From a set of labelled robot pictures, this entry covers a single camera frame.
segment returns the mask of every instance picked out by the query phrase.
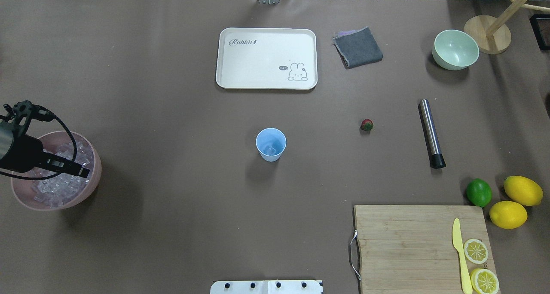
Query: white tray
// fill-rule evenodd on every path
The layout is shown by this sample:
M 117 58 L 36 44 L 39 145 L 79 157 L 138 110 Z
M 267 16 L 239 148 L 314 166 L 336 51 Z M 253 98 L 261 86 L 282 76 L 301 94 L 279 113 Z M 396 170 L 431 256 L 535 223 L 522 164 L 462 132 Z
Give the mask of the white tray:
M 304 28 L 226 28 L 220 33 L 216 82 L 226 89 L 312 89 L 315 34 Z
M 214 282 L 210 294 L 323 294 L 321 280 L 256 280 Z

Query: yellow lemon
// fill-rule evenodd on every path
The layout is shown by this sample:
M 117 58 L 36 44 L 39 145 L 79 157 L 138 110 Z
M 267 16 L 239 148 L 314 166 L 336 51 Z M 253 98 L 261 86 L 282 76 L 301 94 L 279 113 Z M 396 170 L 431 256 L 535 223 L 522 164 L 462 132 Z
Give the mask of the yellow lemon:
M 497 275 L 489 269 L 474 269 L 470 280 L 472 281 L 472 288 L 479 294 L 495 294 L 498 292 L 499 283 Z
M 478 239 L 468 239 L 464 243 L 464 254 L 474 264 L 483 264 L 489 258 L 487 246 Z
M 527 221 L 527 211 L 517 202 L 504 200 L 491 207 L 489 217 L 496 226 L 511 230 L 520 227 Z
M 542 188 L 533 180 L 522 176 L 510 176 L 504 180 L 504 191 L 510 198 L 524 206 L 541 203 Z

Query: folded towel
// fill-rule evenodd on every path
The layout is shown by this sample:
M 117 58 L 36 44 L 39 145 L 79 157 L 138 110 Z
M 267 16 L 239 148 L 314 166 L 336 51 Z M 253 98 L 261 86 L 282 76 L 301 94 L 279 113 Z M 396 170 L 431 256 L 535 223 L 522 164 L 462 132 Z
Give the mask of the folded towel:
M 348 68 L 374 63 L 383 58 L 368 26 L 359 31 L 338 32 L 333 41 Z

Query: cable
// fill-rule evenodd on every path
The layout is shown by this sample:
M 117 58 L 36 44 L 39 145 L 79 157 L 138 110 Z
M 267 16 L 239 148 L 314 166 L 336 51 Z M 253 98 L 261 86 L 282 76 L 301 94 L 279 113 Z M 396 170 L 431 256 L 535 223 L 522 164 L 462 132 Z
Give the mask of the cable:
M 65 130 L 65 132 L 67 132 L 67 134 L 69 134 L 70 141 L 73 143 L 73 159 L 71 159 L 71 163 L 74 163 L 74 160 L 76 159 L 76 141 L 74 140 L 73 133 L 71 133 L 69 131 L 69 128 L 67 128 L 65 123 L 63 123 L 63 121 L 61 121 L 61 119 L 59 119 L 58 116 L 54 116 L 53 118 L 57 122 L 59 122 L 59 124 Z M 46 177 L 25 177 L 25 176 L 18 176 L 18 175 L 13 175 L 11 173 L 6 173 L 6 172 L 0 171 L 0 175 L 8 176 L 10 178 L 22 179 L 22 180 L 46 180 L 46 179 L 50 179 L 50 178 L 53 178 L 53 177 L 57 177 L 61 174 L 62 174 L 61 172 L 58 172 L 58 173 L 54 173 L 54 174 L 46 176 Z

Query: rabbit cartoon drawing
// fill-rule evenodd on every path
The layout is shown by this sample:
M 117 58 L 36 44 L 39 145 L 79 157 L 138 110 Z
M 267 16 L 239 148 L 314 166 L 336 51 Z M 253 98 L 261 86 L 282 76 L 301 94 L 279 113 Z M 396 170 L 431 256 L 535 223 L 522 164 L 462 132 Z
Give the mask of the rabbit cartoon drawing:
M 292 63 L 290 65 L 288 80 L 308 80 L 308 73 L 306 73 L 304 63 Z

